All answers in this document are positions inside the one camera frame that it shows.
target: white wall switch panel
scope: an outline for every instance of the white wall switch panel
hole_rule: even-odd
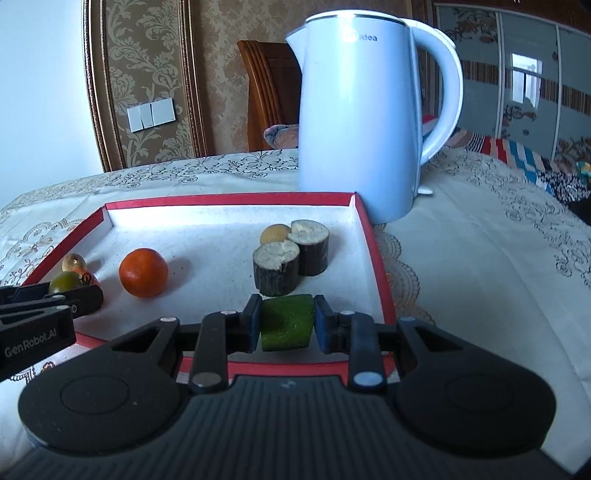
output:
[[[152,120],[152,109],[149,103],[143,103],[139,106],[139,112],[142,115],[142,124],[144,128],[154,126],[154,120]]]
[[[168,122],[174,122],[176,120],[172,98],[158,100],[152,102],[150,105],[152,106],[152,119],[154,120],[154,125],[167,124]]]
[[[144,128],[144,125],[142,124],[142,115],[139,112],[139,105],[127,109],[127,118],[129,119],[129,129],[132,132],[137,132]]]

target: red and white tray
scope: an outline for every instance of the red and white tray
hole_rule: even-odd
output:
[[[352,193],[242,193],[165,197],[107,203],[72,231],[25,284],[50,281],[68,253],[82,255],[105,294],[95,314],[75,320],[77,343],[94,347],[162,316],[196,323],[219,310],[241,311],[257,293],[252,253],[273,223],[311,219],[330,230],[329,266],[302,278],[292,294],[325,296],[333,310],[356,310],[394,323],[386,273],[368,217]],[[122,287],[118,269],[127,253],[153,248],[168,262],[166,290],[138,299]],[[312,334],[307,349],[230,356],[231,376],[346,373],[346,357],[323,355]],[[188,371],[186,358],[181,372]],[[388,373],[393,363],[387,363]]]

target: table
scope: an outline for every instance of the table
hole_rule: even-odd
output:
[[[106,202],[293,191],[296,169],[297,150],[231,154],[21,195],[0,211],[0,284],[21,283]],[[558,411],[544,450],[578,469],[591,455],[591,229],[521,174],[482,154],[444,150],[426,165],[422,183],[434,190],[432,197],[418,197],[406,217],[374,229],[397,315],[434,323],[545,378]],[[0,470],[28,448],[24,433],[14,432],[18,393],[58,361],[59,355],[0,385]],[[15,446],[9,453],[7,442]]]

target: electric kettle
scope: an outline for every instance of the electric kettle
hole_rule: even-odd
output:
[[[462,110],[451,39],[416,20],[339,10],[313,15],[286,40],[302,71],[300,190],[358,192],[372,223],[406,215],[420,166],[451,136]],[[439,120],[424,142],[417,46],[443,78]]]

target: green tomato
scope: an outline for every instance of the green tomato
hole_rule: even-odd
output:
[[[49,293],[63,293],[80,288],[82,279],[78,272],[67,271],[57,274],[49,284]]]

